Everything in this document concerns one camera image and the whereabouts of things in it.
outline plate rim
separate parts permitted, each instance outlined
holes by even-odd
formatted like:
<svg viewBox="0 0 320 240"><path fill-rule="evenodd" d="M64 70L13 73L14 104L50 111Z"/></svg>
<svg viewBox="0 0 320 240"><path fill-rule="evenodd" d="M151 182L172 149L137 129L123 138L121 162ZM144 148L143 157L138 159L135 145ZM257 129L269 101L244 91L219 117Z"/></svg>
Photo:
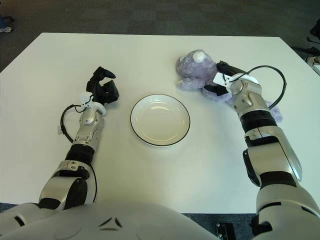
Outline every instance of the plate rim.
<svg viewBox="0 0 320 240"><path fill-rule="evenodd" d="M188 126L188 129L187 129L187 131L185 132L184 136L183 136L182 138L180 138L178 141L175 141L175 142L173 142L173 143L166 144L166 145L158 145L158 144L154 144L154 143L151 143L151 142L148 142L148 141L144 140L144 139L143 139L142 137L140 137L140 136L137 134L137 132L135 131L134 126L132 125L132 120L131 120L131 119L132 119L132 112L133 112L133 110L135 109L136 105L137 105L142 99L145 99L145 98L150 97L150 96L153 96L153 95L163 95L163 96L167 96L167 97L173 98L173 99L177 100L179 103L181 103L181 105L182 105L182 106L184 107L184 109L186 110L186 113L188 114L188 118L189 118L189 126ZM175 97L170 96L170 95L167 95L167 94L154 93L154 94L150 94L150 95L144 96L143 98L141 98L140 100L138 100L138 101L135 103L135 105L134 105L133 108L131 109L131 113L130 113L130 124L131 124L131 128L132 128L132 130L134 131L135 135L137 135L138 138L140 138L140 139L141 139L142 141L144 141L145 143L151 144L151 145L157 146L157 147L167 147L167 146L171 146L171 145L173 145L173 144L176 144L176 143L180 142L182 139L185 138L185 136L188 134L189 129L190 129L191 119L190 119L190 114L189 114L189 112L188 112L188 109L186 108L186 106L185 106L181 101L179 101L179 100L176 99Z"/></svg>

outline stuffed animal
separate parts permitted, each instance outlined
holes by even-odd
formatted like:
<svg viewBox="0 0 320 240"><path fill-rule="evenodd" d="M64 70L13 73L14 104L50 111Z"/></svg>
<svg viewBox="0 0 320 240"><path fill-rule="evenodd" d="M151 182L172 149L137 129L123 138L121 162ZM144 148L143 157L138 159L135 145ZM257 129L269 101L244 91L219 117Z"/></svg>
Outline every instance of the stuffed animal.
<svg viewBox="0 0 320 240"><path fill-rule="evenodd" d="M218 96L215 92L205 88L205 86L217 86L217 84L213 83L213 79L218 73L218 69L217 64L204 50L194 50L180 57L176 62L176 71L183 77L182 80L177 82L179 89L201 89L205 97L215 102L227 102L233 106L232 94L230 92ZM277 123L283 121L283 117L277 106L271 109L271 115Z"/></svg>

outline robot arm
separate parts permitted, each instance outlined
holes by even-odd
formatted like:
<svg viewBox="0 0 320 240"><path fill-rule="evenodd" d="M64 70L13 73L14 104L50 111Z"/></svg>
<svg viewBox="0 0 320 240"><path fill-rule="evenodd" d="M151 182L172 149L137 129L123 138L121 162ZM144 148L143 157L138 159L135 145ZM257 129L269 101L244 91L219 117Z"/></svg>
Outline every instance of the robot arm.
<svg viewBox="0 0 320 240"><path fill-rule="evenodd" d="M243 152L247 174L260 187L251 222L255 239L316 239L320 210L299 184L301 164L262 98L261 86L248 75L225 75L228 64L222 64L213 82L232 93L248 146Z"/></svg>
<svg viewBox="0 0 320 240"><path fill-rule="evenodd" d="M88 81L86 91L80 95L83 113L74 140L70 138L66 128L61 126L63 134L68 136L72 145L65 160L60 162L57 170L43 187L39 203L24 203L2 213L0 236L62 210L92 203L95 200L95 195L87 195L88 192L94 193L92 191L94 186L88 184L88 180L92 178L91 162L104 125L103 115L106 114L106 109L103 104L112 103L119 97L113 80L103 86L100 85L100 81L105 77L114 79L116 76L99 67Z"/></svg>

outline gray carpet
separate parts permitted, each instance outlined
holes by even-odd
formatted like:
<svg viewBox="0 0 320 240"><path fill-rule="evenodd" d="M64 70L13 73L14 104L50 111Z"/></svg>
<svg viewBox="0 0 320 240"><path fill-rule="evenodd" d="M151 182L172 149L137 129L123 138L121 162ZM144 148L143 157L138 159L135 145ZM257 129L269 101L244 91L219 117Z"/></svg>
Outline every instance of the gray carpet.
<svg viewBox="0 0 320 240"><path fill-rule="evenodd" d="M10 0L11 33L0 33L0 71L40 33L271 36L290 46L305 38L320 17L319 0ZM0 212L13 205L0 203ZM186 214L216 234L216 223L233 223L237 240L252 238L252 214Z"/></svg>

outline teddy bear head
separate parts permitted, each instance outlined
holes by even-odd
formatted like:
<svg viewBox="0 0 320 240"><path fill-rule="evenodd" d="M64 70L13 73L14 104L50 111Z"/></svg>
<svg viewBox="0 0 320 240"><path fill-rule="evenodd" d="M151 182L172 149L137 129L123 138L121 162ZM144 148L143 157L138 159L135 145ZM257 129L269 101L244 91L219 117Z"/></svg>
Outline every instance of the teddy bear head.
<svg viewBox="0 0 320 240"><path fill-rule="evenodd" d="M203 50L198 49L180 57L176 63L177 73L184 78L208 80L217 73L216 63Z"/></svg>

